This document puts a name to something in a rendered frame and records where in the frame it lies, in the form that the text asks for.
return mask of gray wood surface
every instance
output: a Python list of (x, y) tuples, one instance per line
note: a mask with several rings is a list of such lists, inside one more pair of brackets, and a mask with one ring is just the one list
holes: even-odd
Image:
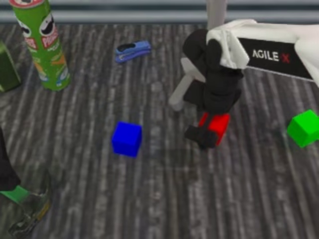
[[(0, 25), (23, 81), (0, 95), (11, 161), (25, 185), (38, 164), (58, 182), (33, 239), (319, 237), (319, 144), (301, 149), (286, 134), (291, 117), (319, 112), (318, 88), (245, 71), (222, 144), (200, 152), (183, 138), (196, 109), (167, 106), (182, 76), (181, 45), (197, 27), (61, 25), (73, 79), (55, 93), (41, 86), (20, 29)], [(140, 39), (151, 42), (152, 54), (116, 64), (115, 47)], [(120, 120), (143, 125), (136, 159), (112, 153)], [(1, 239), (13, 210), (1, 197)]]

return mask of blue clamp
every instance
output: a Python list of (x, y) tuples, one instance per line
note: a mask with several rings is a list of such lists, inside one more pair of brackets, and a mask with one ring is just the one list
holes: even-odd
[(123, 63), (138, 56), (143, 56), (151, 52), (151, 45), (148, 41), (137, 41), (129, 44), (123, 44), (116, 48), (115, 61)]

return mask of pringles can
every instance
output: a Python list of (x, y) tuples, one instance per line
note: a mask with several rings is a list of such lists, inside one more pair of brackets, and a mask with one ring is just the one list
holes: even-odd
[(46, 89), (59, 91), (70, 74), (48, 0), (9, 0)]

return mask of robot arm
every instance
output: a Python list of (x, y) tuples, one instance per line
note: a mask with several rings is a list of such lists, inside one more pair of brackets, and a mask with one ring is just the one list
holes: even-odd
[(255, 68), (314, 81), (319, 86), (319, 25), (257, 23), (235, 20), (207, 33), (217, 40), (222, 66)]

